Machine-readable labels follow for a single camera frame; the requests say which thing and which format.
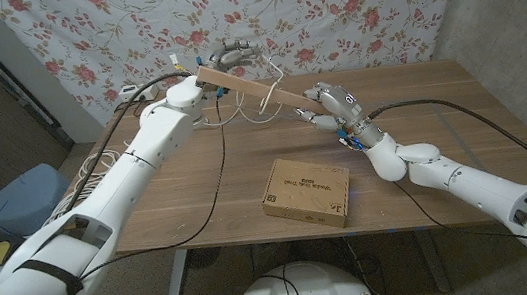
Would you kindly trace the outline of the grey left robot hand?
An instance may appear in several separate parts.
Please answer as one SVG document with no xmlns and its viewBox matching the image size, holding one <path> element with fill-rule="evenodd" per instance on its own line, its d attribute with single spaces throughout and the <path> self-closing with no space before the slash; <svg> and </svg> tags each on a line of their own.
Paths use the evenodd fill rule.
<svg viewBox="0 0 527 295">
<path fill-rule="evenodd" d="M 259 56 L 261 49 L 253 42 L 233 40 L 216 42 L 211 46 L 208 58 L 202 66 L 216 71 L 226 72 L 234 66 L 242 66 Z"/>
</svg>

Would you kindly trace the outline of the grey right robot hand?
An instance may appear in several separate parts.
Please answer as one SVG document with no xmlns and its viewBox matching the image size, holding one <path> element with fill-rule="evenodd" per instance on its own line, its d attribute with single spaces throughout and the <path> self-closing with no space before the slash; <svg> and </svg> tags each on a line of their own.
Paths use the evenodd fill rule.
<svg viewBox="0 0 527 295">
<path fill-rule="evenodd" d="M 380 128 L 372 123 L 356 98 L 337 85 L 318 82 L 306 90 L 304 96 L 319 102 L 330 115 L 322 115 L 305 108 L 295 108 L 300 118 L 323 131 L 337 132 L 350 148 L 367 150 L 384 137 Z"/>
</svg>

